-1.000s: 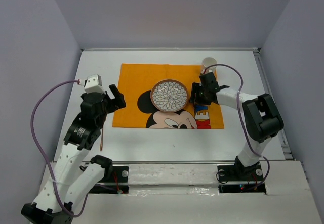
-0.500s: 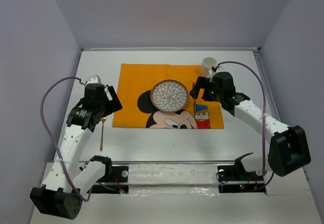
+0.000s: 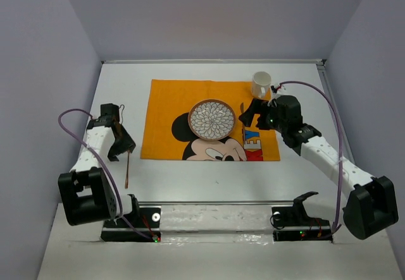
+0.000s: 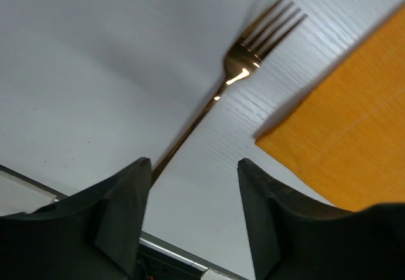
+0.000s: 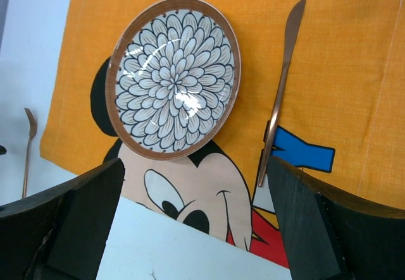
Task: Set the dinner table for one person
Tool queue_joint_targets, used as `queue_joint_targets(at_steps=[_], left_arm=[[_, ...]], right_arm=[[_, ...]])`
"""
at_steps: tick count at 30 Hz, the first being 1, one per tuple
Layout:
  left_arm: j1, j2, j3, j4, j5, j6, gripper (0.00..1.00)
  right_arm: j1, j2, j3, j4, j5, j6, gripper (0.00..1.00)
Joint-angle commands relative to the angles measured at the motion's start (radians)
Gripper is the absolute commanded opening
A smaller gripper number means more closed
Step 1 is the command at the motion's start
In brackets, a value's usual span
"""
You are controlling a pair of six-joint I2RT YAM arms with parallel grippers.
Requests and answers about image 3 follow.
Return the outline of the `orange cartoon cloth placemat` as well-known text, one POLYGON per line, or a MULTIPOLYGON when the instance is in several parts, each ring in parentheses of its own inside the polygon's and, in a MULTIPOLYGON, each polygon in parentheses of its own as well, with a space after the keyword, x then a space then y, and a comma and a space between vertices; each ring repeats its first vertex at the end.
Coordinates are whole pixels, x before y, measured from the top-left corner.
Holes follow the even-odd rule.
POLYGON ((183 161, 279 161, 274 131, 244 127, 236 120, 228 137, 217 141, 198 138, 188 124, 188 113, 199 102, 218 99, 240 116, 250 105, 249 82, 153 80, 142 141, 142 159, 183 161))

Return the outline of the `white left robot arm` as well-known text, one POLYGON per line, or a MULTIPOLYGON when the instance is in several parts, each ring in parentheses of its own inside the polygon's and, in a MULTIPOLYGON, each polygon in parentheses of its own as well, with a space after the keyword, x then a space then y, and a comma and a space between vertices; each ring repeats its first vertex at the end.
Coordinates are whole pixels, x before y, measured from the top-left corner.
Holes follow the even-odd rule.
POLYGON ((62 117, 73 109, 61 113, 58 124, 82 149, 69 172, 58 178, 58 188, 71 226, 119 219, 133 226, 140 219, 139 203, 135 195, 123 195, 109 171, 107 162, 118 162, 118 156, 130 155, 135 142, 120 122, 120 107, 109 103, 100 107, 100 116, 89 116, 84 139, 81 140, 62 123, 62 117))

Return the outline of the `white ceramic mug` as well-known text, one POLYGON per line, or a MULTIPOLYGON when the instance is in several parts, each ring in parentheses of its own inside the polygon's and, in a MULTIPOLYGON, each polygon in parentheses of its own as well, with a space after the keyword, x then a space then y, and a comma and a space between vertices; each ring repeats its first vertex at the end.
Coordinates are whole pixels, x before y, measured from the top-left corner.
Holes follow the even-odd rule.
POLYGON ((251 81, 251 94, 254 98, 264 99, 271 86, 271 76, 265 71, 253 74, 251 81))

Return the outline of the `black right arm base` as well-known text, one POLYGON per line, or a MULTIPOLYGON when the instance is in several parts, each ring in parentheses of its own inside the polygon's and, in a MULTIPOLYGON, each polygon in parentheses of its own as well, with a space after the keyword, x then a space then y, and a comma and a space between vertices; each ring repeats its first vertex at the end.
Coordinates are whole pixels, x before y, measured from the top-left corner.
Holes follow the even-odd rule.
POLYGON ((307 192, 295 199, 291 205, 271 208, 270 224, 274 242, 330 241, 333 242, 330 222, 320 217, 308 216, 304 204, 318 192, 307 192))

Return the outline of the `copper fork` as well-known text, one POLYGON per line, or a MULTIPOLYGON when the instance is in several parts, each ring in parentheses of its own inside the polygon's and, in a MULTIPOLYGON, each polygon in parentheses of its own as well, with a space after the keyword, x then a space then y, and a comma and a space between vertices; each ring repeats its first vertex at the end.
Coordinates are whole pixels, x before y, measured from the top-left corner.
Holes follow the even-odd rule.
POLYGON ((126 174, 125 174, 125 184, 124 188, 128 189, 128 184, 129 184, 129 170, 130 170, 130 155, 131 151, 127 151, 127 164, 126 164, 126 174))

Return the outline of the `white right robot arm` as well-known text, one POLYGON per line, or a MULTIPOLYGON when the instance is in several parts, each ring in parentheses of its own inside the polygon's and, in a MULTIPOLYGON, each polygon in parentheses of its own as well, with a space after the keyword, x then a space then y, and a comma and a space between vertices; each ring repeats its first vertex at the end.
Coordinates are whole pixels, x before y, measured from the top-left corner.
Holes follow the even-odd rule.
POLYGON ((296 97, 253 99, 239 120, 246 127, 256 121, 259 130, 279 132, 288 148, 336 184, 337 211, 332 216, 357 239, 365 240, 399 220, 393 182, 363 171, 336 151, 320 131, 303 121, 296 97))

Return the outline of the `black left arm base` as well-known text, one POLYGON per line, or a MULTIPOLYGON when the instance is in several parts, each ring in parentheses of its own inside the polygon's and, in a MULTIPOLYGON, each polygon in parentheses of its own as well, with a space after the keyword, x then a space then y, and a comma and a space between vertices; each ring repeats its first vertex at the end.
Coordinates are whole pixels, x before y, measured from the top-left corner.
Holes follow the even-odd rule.
POLYGON ((159 243, 161 241, 161 206, 141 205, 135 195, 121 198, 124 215, 104 221, 100 239, 104 242, 159 243))

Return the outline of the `patterned ceramic plate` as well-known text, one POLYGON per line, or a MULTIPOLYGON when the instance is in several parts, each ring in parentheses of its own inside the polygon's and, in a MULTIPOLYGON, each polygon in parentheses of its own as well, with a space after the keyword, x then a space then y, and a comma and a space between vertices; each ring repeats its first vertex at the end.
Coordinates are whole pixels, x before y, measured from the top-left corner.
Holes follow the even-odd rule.
POLYGON ((188 113, 191 131, 200 139, 217 141, 228 137, 236 124, 234 110, 222 100, 206 99, 188 113))

